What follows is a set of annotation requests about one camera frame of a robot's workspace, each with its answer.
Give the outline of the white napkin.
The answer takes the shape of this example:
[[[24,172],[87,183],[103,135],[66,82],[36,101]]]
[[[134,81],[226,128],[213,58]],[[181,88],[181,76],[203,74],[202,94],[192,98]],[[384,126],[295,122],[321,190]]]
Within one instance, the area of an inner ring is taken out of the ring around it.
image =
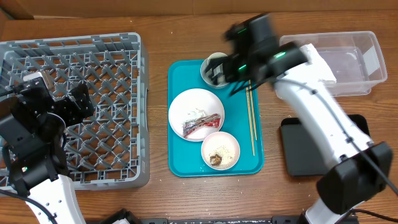
[[[288,70],[302,77],[305,80],[316,80],[324,84],[336,84],[336,78],[326,61],[320,56],[313,44],[299,47],[300,51],[306,56],[307,62],[297,65]]]

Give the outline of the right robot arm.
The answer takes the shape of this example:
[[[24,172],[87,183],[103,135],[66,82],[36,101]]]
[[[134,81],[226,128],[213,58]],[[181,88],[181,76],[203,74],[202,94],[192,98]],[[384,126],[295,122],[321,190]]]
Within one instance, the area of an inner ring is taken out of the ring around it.
[[[211,59],[205,74],[214,83],[219,77],[233,83],[233,93],[270,83],[295,110],[328,168],[317,182],[318,200],[299,223],[339,223],[392,187],[392,149],[375,143],[342,110],[324,84],[332,71],[312,44],[280,45],[268,14],[233,24],[224,37],[233,52]]]

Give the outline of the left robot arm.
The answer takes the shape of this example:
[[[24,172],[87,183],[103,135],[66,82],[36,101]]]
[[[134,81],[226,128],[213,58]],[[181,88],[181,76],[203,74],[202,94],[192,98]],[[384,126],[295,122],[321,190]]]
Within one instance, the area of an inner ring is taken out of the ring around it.
[[[3,97],[1,152],[14,191],[1,193],[25,201],[40,223],[84,223],[64,148],[66,128],[94,113],[88,87],[79,84],[55,100],[44,79],[35,78]]]

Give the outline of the red snack wrapper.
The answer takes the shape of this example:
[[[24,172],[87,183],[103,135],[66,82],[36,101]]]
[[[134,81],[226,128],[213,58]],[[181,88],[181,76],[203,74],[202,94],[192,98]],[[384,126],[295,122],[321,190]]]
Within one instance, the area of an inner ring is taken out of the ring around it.
[[[206,126],[211,128],[219,128],[221,116],[217,113],[203,116],[197,119],[192,119],[184,122],[183,124],[183,137],[188,138],[191,133],[195,132],[197,129]]]

